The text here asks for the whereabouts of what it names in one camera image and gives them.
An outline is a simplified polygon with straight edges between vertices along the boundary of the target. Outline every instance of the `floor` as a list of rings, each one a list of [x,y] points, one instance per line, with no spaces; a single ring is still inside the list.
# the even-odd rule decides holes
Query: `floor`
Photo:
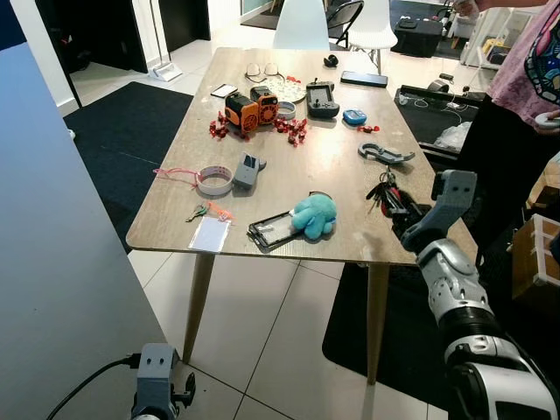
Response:
[[[84,71],[73,73],[72,80],[83,105],[88,105],[131,81],[194,95],[218,47],[271,48],[273,38],[274,31],[237,25],[222,31],[212,41],[196,40],[171,54],[183,74],[169,83],[154,80],[133,70],[120,70],[96,63],[91,63]],[[455,76],[451,91],[461,95],[463,86],[471,82],[476,71],[474,67],[460,65],[455,59],[422,59],[390,50],[383,50],[381,63],[383,74],[388,76],[387,90],[391,96],[395,96],[395,91],[403,84],[427,88],[441,73]],[[485,91],[494,76],[495,71],[481,70],[472,82],[471,90]]]
[[[194,95],[219,46],[271,47],[274,32],[235,26],[211,42],[173,53],[184,74],[172,83],[145,74],[92,65],[73,75],[84,105],[131,81]],[[442,72],[460,93],[474,69],[456,60],[383,55],[388,91],[427,87]],[[485,89],[493,73],[480,72]],[[194,256],[132,251],[130,262],[165,337],[181,353]],[[337,366],[321,353],[343,264],[218,256],[190,365],[197,394],[189,420],[440,420],[447,413]]]

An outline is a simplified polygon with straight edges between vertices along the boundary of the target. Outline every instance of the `blue small device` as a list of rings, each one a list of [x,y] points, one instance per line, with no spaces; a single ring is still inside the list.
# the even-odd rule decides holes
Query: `blue small device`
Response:
[[[350,125],[362,125],[368,119],[368,116],[359,109],[347,109],[342,113],[342,117]]]

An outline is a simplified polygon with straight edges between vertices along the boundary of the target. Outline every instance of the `eyeglasses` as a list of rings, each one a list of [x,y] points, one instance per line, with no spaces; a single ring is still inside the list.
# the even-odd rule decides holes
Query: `eyeglasses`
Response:
[[[245,77],[252,81],[253,83],[263,83],[267,80],[266,77],[263,77],[261,80],[253,80],[253,78],[260,76],[263,74],[261,72],[261,68],[258,64],[249,63],[247,66],[247,72],[245,73]],[[269,63],[264,67],[264,74],[266,76],[280,76],[283,81],[286,79],[278,72],[278,65],[275,63]]]

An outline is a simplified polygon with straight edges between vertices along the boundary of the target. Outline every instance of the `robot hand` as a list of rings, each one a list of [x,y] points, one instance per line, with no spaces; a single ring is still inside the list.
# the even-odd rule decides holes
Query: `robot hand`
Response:
[[[429,290],[429,306],[445,345],[448,379],[468,419],[558,419],[556,391],[529,357],[508,339],[479,284],[479,273],[449,227],[473,200],[476,174],[445,171],[426,214],[408,203],[393,215],[393,231],[416,262]]]

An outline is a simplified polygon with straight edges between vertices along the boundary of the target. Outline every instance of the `plush toy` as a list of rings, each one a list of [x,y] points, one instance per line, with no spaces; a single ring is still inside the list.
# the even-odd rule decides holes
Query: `plush toy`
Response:
[[[314,193],[300,201],[293,210],[291,224],[297,230],[304,230],[309,239],[318,239],[322,234],[333,231],[336,205],[333,199],[323,193]]]

